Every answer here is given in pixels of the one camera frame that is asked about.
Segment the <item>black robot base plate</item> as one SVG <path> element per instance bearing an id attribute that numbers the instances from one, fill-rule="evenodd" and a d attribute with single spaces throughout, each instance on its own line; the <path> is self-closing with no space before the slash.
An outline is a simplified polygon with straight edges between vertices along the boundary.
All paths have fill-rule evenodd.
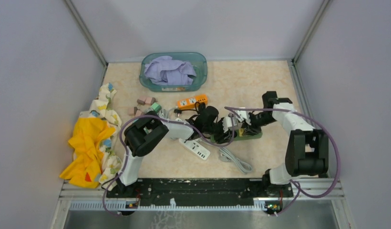
<path id="1" fill-rule="evenodd" d="M 106 194 L 107 198 L 135 198 L 143 207 L 167 206 L 172 199 L 179 207 L 252 206 L 256 198 L 293 196 L 290 184 L 269 185 L 260 178 L 140 178 L 127 187 L 119 182 Z"/>

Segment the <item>white power strip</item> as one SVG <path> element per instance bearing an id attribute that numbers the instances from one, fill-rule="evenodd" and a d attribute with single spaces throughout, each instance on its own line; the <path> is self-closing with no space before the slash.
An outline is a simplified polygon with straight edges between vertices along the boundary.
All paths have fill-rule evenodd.
<path id="1" fill-rule="evenodd" d="M 179 144 L 198 158 L 207 160 L 211 154 L 210 151 L 202 146 L 197 140 L 189 140 L 190 136 L 185 135 L 184 138 L 179 138 Z"/>

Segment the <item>pink plug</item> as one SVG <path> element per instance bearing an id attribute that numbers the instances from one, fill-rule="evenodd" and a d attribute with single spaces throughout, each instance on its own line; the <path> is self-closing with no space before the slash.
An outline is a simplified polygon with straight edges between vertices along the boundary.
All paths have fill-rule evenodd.
<path id="1" fill-rule="evenodd" d="M 144 99 L 144 98 L 139 98 L 139 99 L 137 99 L 136 102 L 137 102 L 139 105 L 145 105 L 146 99 Z"/>
<path id="2" fill-rule="evenodd" d="M 154 97 L 146 97 L 146 99 L 144 101 L 144 103 L 149 106 L 153 105 L 155 102 L 156 102 L 156 99 Z"/>
<path id="3" fill-rule="evenodd" d="M 129 107 L 127 110 L 129 116 L 135 116 L 137 111 L 138 111 L 138 108 L 136 106 Z"/>
<path id="4" fill-rule="evenodd" d="M 142 110 L 137 110 L 136 113 L 135 113 L 135 117 L 139 117 L 141 115 L 144 115 L 144 111 Z"/>

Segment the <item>green power strip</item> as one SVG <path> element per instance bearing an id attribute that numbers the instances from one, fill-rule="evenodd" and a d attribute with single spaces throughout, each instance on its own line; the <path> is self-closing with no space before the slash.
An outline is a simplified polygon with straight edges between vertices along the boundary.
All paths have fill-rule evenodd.
<path id="1" fill-rule="evenodd" d="M 232 133 L 230 131 L 228 131 L 228 137 L 226 139 L 219 139 L 218 137 L 215 138 L 213 135 L 210 137 L 210 140 L 211 142 L 213 143 L 217 143 L 217 144 L 223 144 L 223 143 L 227 143 L 227 142 L 230 142 L 230 139 L 231 139 L 231 135 Z M 235 131 L 235 137 L 234 137 L 234 141 L 242 141 L 242 140 L 251 140 L 251 139 L 259 139 L 262 137 L 262 133 L 261 134 L 258 134 L 258 135 L 244 135 L 243 137 L 239 137 L 238 136 L 238 131 L 236 130 Z"/>

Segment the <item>yellow plug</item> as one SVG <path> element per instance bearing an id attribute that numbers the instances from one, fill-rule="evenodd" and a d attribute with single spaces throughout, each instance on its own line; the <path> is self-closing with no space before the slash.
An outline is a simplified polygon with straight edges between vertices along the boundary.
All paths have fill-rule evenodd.
<path id="1" fill-rule="evenodd" d="M 238 130 L 238 136 L 239 137 L 243 137 L 244 136 L 244 132 L 245 132 L 244 128 L 239 129 Z"/>

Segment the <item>orange power strip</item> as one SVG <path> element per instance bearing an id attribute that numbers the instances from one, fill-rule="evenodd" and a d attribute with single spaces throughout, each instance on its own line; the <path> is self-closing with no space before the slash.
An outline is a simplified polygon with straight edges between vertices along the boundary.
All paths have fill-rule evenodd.
<path id="1" fill-rule="evenodd" d="M 205 94 L 196 95 L 190 98 L 182 99 L 177 102 L 177 108 L 193 109 L 195 108 L 196 102 L 208 104 L 208 97 Z"/>

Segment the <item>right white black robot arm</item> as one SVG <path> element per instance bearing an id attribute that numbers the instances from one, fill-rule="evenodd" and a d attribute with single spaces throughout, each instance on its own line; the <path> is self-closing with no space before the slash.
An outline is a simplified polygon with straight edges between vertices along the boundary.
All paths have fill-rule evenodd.
<path id="1" fill-rule="evenodd" d="M 276 91 L 262 95 L 264 111 L 248 113 L 253 127 L 279 122 L 289 136 L 285 161 L 276 168 L 268 169 L 262 176 L 262 191 L 268 197 L 280 194 L 290 180 L 301 175 L 326 174 L 329 168 L 329 137 L 316 129 L 301 116 L 289 98 L 280 98 Z"/>

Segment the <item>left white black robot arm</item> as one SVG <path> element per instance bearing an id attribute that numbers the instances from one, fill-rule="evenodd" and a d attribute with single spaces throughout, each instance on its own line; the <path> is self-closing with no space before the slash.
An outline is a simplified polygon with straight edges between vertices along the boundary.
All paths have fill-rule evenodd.
<path id="1" fill-rule="evenodd" d="M 126 122 L 119 133 L 120 142 L 125 148 L 123 165 L 114 179 L 116 187 L 112 191 L 118 197 L 129 198 L 135 194 L 135 182 L 143 157 L 151 153 L 164 137 L 195 140 L 200 137 L 206 139 L 204 134 L 223 133 L 215 122 L 218 114 L 217 109 L 208 106 L 195 115 L 195 120 L 176 121 L 149 111 Z"/>

